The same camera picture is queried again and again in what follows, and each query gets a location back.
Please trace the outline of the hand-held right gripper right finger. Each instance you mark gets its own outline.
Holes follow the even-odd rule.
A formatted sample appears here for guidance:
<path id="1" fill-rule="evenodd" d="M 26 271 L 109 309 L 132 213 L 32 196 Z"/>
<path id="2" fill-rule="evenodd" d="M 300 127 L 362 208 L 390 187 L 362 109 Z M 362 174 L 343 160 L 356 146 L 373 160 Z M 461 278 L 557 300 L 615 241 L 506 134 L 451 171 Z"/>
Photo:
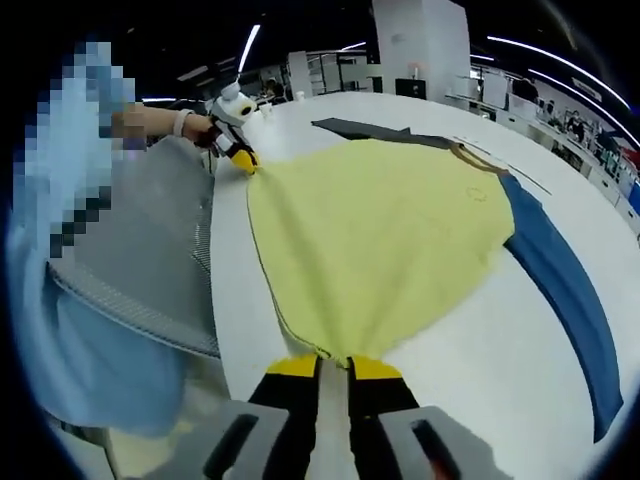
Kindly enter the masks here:
<path id="1" fill-rule="evenodd" d="M 420 406 L 394 367 L 348 359 L 350 448 L 361 479 L 506 479 L 492 447 L 436 406 Z"/>

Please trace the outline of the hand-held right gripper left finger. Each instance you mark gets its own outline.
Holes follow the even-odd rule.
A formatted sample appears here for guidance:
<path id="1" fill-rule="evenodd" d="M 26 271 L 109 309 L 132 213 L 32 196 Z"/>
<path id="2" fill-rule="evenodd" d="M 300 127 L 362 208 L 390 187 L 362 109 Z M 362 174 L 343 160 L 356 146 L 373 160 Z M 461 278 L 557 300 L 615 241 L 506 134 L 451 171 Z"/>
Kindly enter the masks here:
<path id="1" fill-rule="evenodd" d="M 303 479 L 316 442 L 321 360 L 272 363 L 247 401 L 223 404 L 213 419 L 207 479 Z"/>

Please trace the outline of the person's left hand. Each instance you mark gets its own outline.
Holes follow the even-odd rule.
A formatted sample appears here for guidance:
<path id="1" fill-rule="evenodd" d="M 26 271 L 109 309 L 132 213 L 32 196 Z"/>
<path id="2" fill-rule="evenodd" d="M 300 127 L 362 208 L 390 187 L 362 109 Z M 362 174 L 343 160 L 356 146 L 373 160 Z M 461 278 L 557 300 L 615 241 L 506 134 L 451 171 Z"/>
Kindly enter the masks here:
<path id="1" fill-rule="evenodd" d="M 215 140 L 214 125 L 210 118 L 194 113 L 185 117 L 182 134 L 200 148 L 210 148 Z"/>

